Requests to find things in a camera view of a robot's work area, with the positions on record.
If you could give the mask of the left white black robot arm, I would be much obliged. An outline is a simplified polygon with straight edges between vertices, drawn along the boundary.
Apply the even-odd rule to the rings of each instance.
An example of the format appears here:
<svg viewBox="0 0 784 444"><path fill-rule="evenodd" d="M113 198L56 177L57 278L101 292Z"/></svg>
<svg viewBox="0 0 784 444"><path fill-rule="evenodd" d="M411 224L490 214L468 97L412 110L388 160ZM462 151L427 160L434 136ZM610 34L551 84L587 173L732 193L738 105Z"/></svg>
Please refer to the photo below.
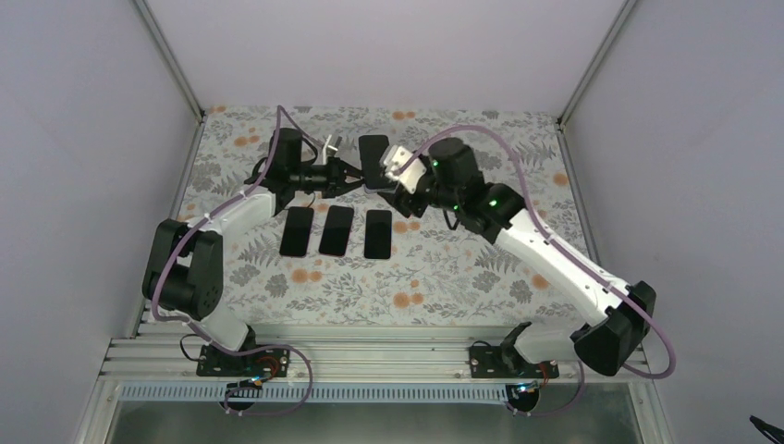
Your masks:
<svg viewBox="0 0 784 444"><path fill-rule="evenodd" d="M362 186L360 168L337 157L337 144L318 147L303 131L277 129L267 156L228 201L187 221L166 219L153 237L141 284L159 322L180 322L221 351L236 375L252 370L251 328L223 302L225 256L252 228L286 210L297 192L335 198Z"/></svg>

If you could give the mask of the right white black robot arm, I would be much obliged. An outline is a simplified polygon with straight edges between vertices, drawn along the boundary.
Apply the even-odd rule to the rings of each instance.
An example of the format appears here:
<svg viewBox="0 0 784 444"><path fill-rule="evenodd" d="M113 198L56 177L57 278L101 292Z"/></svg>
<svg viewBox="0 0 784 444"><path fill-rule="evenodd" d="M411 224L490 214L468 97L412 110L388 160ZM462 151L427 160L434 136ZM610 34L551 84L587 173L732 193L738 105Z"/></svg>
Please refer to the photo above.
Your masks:
<svg viewBox="0 0 784 444"><path fill-rule="evenodd" d="M422 216L433 207L454 215L459 226L532 266L580 315L581 327L514 327L500 345L500 362L511 376L553 360L579 360L614 376L647 335L655 291L602 270L537 219L520 193L486 181L462 140L446 138L420 155L393 145L379 164L397 184L390 202L401 214Z"/></svg>

